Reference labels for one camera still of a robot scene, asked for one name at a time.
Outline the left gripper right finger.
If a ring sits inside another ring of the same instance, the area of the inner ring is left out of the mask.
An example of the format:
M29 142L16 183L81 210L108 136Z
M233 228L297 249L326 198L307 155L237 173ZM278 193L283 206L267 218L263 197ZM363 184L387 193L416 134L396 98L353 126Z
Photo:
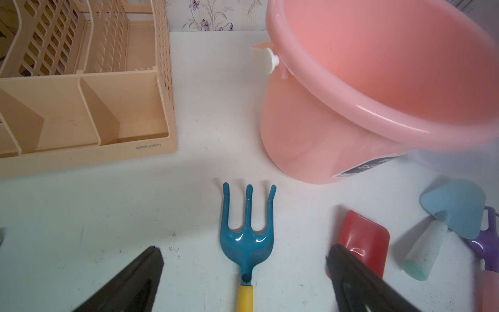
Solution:
M326 257L340 311L417 311L392 287L340 244Z

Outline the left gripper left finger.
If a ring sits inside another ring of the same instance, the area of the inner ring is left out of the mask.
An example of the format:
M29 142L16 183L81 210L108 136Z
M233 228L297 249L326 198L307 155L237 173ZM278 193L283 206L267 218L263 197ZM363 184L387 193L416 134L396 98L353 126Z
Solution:
M76 311L151 311L164 261L160 248L148 247Z

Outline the red shovel wooden handle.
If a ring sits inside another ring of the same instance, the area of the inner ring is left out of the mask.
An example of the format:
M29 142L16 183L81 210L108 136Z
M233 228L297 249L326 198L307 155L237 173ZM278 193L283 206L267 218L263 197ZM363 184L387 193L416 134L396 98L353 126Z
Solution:
M383 278L390 234L388 230L344 206L336 206L329 247L341 244L377 276Z

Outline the light blue trowel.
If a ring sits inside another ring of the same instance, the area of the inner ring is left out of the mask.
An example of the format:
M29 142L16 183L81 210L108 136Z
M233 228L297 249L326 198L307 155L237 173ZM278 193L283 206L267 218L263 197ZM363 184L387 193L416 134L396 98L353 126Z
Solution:
M448 231L464 239L480 233L486 195L476 183L456 179L420 197L421 207L434 219L402 261L404 272L418 281L428 279Z

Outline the blue fork yellow handle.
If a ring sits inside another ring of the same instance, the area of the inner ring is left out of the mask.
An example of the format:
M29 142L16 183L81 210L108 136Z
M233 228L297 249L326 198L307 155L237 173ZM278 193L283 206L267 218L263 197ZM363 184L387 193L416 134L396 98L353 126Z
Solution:
M253 187L246 187L244 226L239 232L229 228L230 189L223 184L223 208L220 245L228 259L240 267L240 285L237 293L237 311L253 311L252 273L255 266L266 261L274 247L274 198L277 187L271 186L266 204L266 229L256 233L252 228Z

